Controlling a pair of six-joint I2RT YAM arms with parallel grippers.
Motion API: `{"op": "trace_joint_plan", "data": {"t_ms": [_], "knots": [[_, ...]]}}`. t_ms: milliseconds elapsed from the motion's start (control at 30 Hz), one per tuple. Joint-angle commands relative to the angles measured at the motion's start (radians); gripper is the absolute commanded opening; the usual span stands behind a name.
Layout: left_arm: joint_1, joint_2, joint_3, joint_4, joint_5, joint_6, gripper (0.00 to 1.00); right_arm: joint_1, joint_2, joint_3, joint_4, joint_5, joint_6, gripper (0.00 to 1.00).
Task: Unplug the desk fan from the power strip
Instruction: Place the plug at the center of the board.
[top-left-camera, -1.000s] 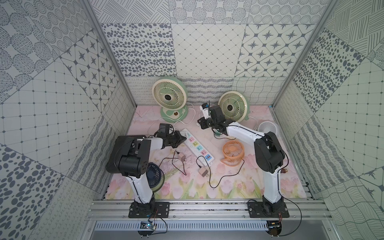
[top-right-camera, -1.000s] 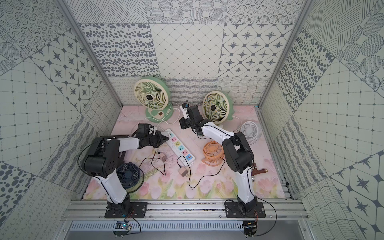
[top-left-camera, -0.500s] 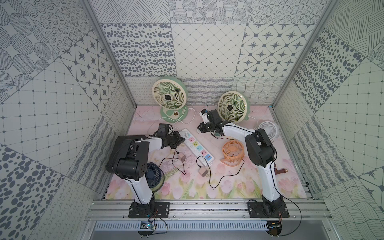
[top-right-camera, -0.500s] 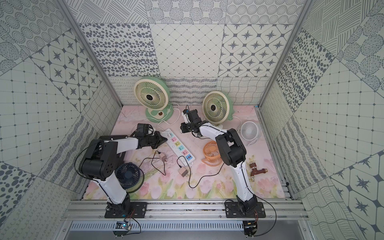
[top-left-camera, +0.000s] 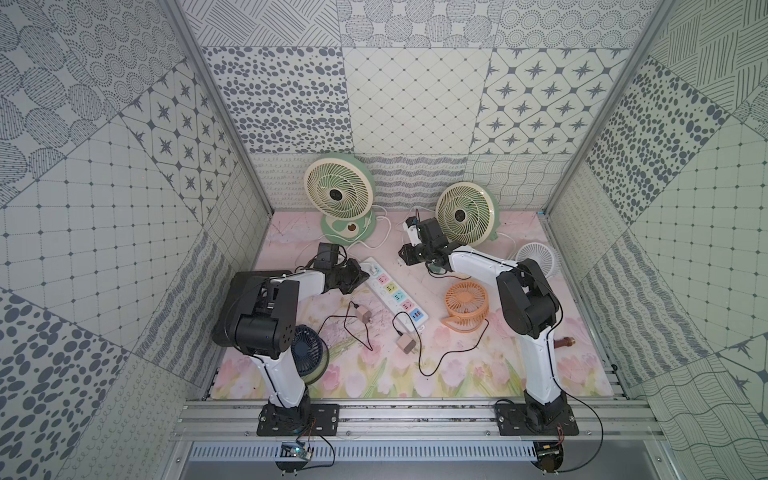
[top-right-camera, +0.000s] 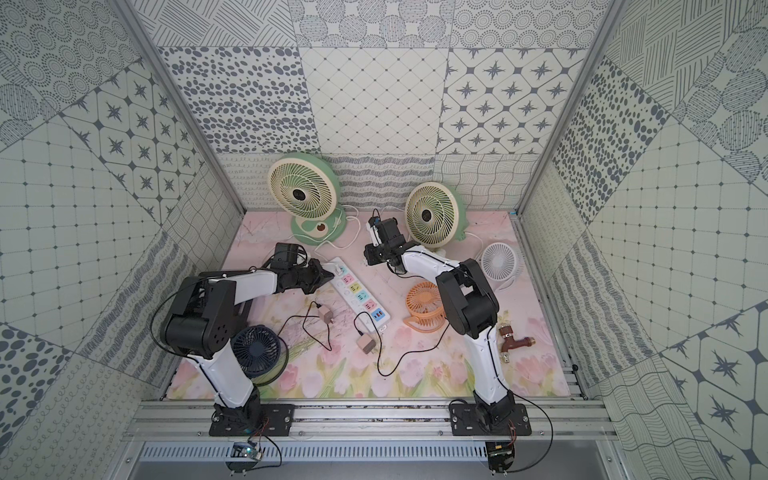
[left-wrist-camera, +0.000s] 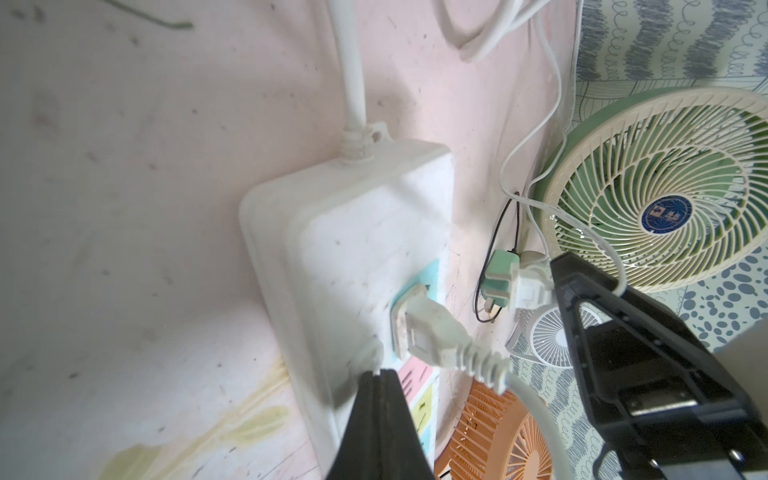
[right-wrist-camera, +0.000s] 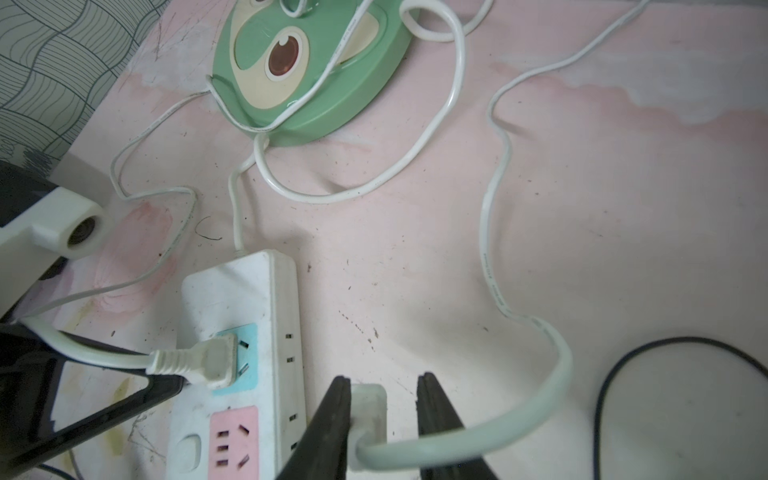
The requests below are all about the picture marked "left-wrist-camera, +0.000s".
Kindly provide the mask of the white power strip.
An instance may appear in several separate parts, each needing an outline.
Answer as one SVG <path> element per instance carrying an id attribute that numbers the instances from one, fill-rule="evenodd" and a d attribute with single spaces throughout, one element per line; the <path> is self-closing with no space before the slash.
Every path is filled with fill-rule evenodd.
<path id="1" fill-rule="evenodd" d="M 431 468 L 438 374 L 397 347 L 392 313 L 409 290 L 444 299 L 455 160 L 368 121 L 352 7 L 327 9 L 346 107 L 339 155 L 255 186 L 239 220 L 320 473 L 343 477 L 341 460 L 361 458 L 353 415 L 375 416 L 380 375 L 398 402 L 384 426 L 405 433 L 414 477 Z"/>

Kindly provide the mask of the green USB adapter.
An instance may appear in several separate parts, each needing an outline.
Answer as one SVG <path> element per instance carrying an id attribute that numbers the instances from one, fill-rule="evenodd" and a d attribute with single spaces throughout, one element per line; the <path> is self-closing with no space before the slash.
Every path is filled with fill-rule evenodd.
<path id="1" fill-rule="evenodd" d="M 491 305 L 505 308 L 513 296 L 513 282 L 520 267 L 517 253 L 507 250 L 494 250 L 482 274 L 480 295 L 484 298 L 487 309 Z"/>

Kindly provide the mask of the white plug of fan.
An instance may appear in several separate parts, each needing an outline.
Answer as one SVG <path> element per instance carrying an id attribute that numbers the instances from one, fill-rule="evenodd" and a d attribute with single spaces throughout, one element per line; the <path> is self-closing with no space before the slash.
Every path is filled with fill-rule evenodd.
<path id="1" fill-rule="evenodd" d="M 508 390 L 511 363 L 475 341 L 442 304 L 414 284 L 396 300 L 391 313 L 394 350 L 398 358 L 414 356 L 442 369 L 460 371 L 498 394 Z"/>

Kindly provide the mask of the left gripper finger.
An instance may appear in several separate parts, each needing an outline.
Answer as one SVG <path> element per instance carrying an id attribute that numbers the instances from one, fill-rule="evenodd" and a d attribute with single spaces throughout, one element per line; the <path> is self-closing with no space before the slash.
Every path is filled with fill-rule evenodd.
<path id="1" fill-rule="evenodd" d="M 329 479 L 432 479 L 397 372 L 361 375 Z"/>

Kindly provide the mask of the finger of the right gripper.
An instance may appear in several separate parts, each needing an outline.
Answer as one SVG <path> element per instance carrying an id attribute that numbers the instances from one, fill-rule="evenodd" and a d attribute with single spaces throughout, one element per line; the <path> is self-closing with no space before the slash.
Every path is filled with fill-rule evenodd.
<path id="1" fill-rule="evenodd" d="M 767 427 L 670 309 L 576 254 L 550 263 L 586 415 L 625 479 L 764 479 Z"/>

